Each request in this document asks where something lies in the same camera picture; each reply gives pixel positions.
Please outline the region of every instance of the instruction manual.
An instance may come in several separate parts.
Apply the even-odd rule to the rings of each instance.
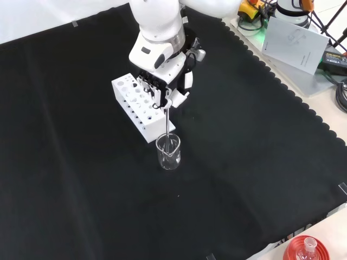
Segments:
[[[262,53],[313,75],[328,40],[317,32],[271,17]]]

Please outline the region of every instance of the white table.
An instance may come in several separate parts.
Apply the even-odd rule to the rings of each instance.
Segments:
[[[328,250],[331,260],[346,260],[347,207],[310,227],[300,235],[312,236],[320,240]],[[282,260],[290,241],[291,239],[259,257],[258,260]]]

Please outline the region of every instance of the red container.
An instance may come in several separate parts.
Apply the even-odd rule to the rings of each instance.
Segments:
[[[289,245],[287,246],[286,251],[284,252],[283,260],[297,260],[297,252],[302,247],[304,247],[305,245],[304,240],[306,237],[311,237],[311,236],[294,237],[289,243]],[[327,249],[325,248],[325,246],[318,239],[316,238],[314,239],[317,241],[316,251],[318,253],[319,260],[330,260],[329,253]]]

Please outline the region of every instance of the black cloth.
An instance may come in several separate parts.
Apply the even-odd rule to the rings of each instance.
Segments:
[[[114,97],[138,71],[128,5],[1,46],[0,256],[245,259],[344,200],[346,149],[219,19],[161,169]]]

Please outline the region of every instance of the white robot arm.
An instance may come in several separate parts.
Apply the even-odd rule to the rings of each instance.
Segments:
[[[181,0],[181,3],[179,0],[130,0],[140,33],[129,59],[142,69],[138,82],[147,92],[151,92],[156,108],[167,109],[171,105],[178,107],[187,98],[193,79],[187,58],[192,56],[196,62],[201,61],[205,55],[200,50],[198,38],[186,37],[181,8],[187,5],[203,14],[221,18],[237,12],[240,2],[241,0]],[[173,92],[172,84],[177,85]]]

